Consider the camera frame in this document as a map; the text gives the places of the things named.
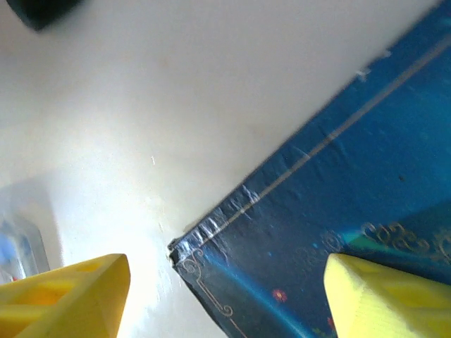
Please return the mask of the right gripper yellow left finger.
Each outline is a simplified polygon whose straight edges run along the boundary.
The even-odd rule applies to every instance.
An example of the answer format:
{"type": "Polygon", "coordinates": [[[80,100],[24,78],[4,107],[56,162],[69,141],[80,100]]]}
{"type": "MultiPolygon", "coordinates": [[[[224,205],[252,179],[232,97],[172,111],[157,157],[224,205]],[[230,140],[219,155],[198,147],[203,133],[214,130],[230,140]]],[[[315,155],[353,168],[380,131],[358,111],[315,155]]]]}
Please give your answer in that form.
{"type": "Polygon", "coordinates": [[[1,286],[2,337],[116,337],[128,258],[109,254],[1,286]]]}

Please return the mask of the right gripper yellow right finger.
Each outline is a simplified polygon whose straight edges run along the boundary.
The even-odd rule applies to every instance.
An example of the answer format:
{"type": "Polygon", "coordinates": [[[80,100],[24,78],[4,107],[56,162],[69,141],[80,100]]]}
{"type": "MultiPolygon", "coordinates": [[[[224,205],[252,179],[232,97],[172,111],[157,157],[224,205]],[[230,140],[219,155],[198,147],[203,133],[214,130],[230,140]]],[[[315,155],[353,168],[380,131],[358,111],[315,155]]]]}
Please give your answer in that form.
{"type": "Polygon", "coordinates": [[[449,337],[450,286],[332,253],[323,284],[339,337],[449,337]]]}

